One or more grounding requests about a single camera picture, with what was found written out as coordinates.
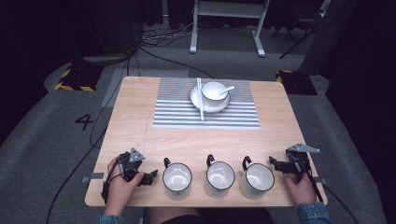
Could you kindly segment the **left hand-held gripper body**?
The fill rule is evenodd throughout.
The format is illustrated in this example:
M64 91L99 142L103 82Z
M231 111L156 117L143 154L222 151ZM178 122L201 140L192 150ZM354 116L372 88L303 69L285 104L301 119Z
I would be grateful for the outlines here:
M120 173L124 180L130 182L138 173L138 168L146 157L137 149L131 148L131 151L120 154L117 161L120 165Z

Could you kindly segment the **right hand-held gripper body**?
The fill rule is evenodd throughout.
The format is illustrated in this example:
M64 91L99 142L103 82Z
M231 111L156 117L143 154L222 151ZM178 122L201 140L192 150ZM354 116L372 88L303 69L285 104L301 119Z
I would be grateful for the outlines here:
M286 155L295 168L297 181L300 181L304 175L311 170L310 161L308 159L309 153L319 153L320 149L311 147L303 143L297 143L286 149Z

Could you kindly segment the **person's left hand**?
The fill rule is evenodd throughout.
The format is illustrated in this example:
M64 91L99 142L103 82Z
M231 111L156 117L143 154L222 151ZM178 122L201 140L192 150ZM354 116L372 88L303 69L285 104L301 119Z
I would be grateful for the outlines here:
M104 214L107 216L121 217L124 208L131 201L134 190L143 178L143 173L138 173L130 182L120 176L120 167L113 159L107 166L108 174L112 180L109 184L106 208Z

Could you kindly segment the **person's right hand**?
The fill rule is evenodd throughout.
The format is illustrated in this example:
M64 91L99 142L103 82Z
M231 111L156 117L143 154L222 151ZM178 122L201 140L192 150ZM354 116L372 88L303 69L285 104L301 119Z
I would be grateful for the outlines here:
M283 174L285 184L290 194L290 198L295 205L304 203L316 203L318 201L317 194L307 174L298 183L294 183L291 175Z

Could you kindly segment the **grey striped placemat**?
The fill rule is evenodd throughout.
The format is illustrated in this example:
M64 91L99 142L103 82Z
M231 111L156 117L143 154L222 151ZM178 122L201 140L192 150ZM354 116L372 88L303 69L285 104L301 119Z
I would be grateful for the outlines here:
M190 98L196 86L195 78L164 77L160 79L153 126L185 129L259 130L261 128L249 82L246 80L219 79L229 91L231 101L219 113L205 113L201 119Z

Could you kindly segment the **black yellow striped block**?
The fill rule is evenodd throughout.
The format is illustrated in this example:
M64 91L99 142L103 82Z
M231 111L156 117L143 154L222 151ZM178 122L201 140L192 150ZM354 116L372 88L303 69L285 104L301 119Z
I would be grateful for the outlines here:
M300 71L279 70L276 72L276 81L283 84L287 94L317 95L310 76Z
M76 67L69 65L61 75L54 89L64 91L96 91L96 84L103 70L103 66Z

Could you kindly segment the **white plate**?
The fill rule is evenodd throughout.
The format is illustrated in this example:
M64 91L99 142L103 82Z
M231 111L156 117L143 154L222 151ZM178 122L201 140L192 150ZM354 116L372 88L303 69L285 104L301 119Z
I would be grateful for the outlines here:
M197 108L201 109L200 101L199 101L199 94L197 87L194 86L190 92L191 103ZM220 101L216 105L211 105L210 103L203 102L203 111L205 113L219 113L221 110L225 109L231 101L231 96L227 95L226 98Z

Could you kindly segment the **white bowl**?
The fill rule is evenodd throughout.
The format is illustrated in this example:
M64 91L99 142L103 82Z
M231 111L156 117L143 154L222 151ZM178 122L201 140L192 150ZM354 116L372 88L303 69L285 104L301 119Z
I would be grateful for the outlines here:
M225 91L226 86L217 81L208 81L202 86L202 94L205 102L220 103L229 95Z

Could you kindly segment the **grey upright panel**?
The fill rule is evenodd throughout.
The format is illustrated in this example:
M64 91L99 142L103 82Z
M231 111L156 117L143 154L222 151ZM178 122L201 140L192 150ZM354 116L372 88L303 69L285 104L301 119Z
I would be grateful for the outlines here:
M304 56L299 71L304 75L320 75L341 34L347 26L358 0L331 0L318 26L315 37Z

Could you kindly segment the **white metal stand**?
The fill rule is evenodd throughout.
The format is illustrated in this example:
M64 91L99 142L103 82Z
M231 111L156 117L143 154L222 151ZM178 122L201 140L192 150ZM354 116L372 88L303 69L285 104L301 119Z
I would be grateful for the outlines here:
M257 53L260 57L266 55L262 45L260 34L262 25L266 17L267 8L270 0L263 3L229 3L229 2L209 2L205 0L194 0L192 15L192 33L190 53L197 52L198 43L198 18L200 16L231 17L243 19L258 19L257 28L251 32Z

